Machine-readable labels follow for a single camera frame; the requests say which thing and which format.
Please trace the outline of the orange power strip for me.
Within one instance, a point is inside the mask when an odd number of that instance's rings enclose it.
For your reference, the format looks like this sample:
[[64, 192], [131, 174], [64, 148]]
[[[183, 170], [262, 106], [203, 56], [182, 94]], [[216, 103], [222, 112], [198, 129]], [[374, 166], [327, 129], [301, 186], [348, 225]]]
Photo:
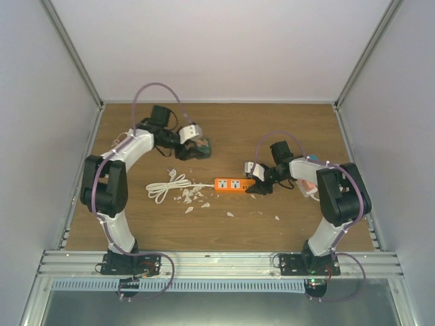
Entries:
[[216, 178], [214, 190], [220, 193], [245, 193], [255, 183], [253, 179]]

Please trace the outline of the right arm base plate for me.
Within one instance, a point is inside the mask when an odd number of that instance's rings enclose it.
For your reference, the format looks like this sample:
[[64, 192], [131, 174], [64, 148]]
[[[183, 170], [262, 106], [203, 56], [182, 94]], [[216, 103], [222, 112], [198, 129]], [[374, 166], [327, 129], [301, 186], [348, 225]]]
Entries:
[[310, 256], [307, 253], [280, 253], [278, 264], [282, 276], [339, 276], [338, 259], [331, 255]]

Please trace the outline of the green dragon cube plug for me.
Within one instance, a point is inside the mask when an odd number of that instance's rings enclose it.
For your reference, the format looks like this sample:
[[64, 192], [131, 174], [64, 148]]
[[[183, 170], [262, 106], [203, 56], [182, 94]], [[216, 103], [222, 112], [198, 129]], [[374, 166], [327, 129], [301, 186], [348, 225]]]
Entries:
[[197, 160], [208, 159], [211, 153], [211, 142], [208, 138], [201, 137], [194, 141], [194, 157]]

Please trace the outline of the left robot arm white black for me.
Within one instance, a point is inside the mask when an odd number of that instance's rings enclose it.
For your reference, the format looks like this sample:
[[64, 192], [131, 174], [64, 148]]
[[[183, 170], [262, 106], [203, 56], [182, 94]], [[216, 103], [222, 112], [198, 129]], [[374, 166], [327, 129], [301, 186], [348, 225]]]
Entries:
[[138, 271], [137, 240], [128, 226], [125, 207], [128, 202], [128, 170], [153, 149], [170, 149], [181, 161], [211, 156], [210, 141], [194, 122], [177, 130], [168, 128], [173, 112], [154, 106], [126, 133], [126, 138], [110, 151], [85, 159], [80, 201], [99, 220], [108, 241], [108, 250], [119, 254], [117, 267], [125, 274]]

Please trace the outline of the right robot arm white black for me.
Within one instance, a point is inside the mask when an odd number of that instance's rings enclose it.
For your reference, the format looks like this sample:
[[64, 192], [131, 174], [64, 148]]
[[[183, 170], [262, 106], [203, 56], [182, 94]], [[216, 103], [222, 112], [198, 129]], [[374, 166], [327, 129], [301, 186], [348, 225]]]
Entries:
[[317, 189], [321, 221], [296, 256], [307, 274], [316, 275], [334, 263], [337, 244], [349, 229], [372, 210], [372, 202], [354, 163], [336, 165], [309, 156], [295, 156], [286, 141], [271, 145], [275, 165], [246, 162], [244, 172], [255, 183], [248, 194], [267, 195], [284, 180], [312, 183]]

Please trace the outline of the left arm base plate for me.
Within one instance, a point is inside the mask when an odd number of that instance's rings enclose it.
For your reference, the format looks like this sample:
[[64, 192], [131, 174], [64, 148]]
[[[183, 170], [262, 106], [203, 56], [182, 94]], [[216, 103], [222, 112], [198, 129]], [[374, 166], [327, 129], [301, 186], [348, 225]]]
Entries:
[[160, 274], [161, 256], [128, 256], [108, 251], [94, 270], [102, 275], [150, 277]]

